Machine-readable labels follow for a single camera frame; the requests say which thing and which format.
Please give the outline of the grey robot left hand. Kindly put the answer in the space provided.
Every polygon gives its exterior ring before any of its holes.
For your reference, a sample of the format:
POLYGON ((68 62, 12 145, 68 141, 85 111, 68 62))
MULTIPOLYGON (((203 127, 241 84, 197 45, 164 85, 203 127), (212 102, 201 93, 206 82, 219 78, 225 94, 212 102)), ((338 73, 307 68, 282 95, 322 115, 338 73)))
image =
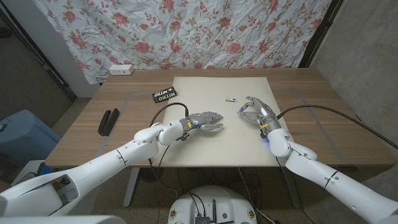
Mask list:
POLYGON ((216 121, 221 119, 223 119, 222 115, 212 111, 190 114, 188 116, 188 120, 192 125, 192 128, 199 128, 202 131, 212 131, 222 128, 222 123, 216 123, 216 121))

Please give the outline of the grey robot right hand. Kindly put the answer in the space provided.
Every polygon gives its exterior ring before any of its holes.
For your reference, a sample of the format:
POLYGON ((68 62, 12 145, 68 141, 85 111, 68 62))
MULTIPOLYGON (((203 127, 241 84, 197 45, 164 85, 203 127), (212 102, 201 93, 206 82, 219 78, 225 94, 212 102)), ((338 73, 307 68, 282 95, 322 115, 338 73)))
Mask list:
POLYGON ((259 98, 247 96, 247 103, 237 112, 238 115, 246 118, 249 121, 256 121, 260 128, 265 129, 267 132, 271 132, 275 129, 280 129, 281 125, 278 122, 273 110, 259 98), (253 107, 255 112, 245 112, 244 110, 248 107, 253 107))

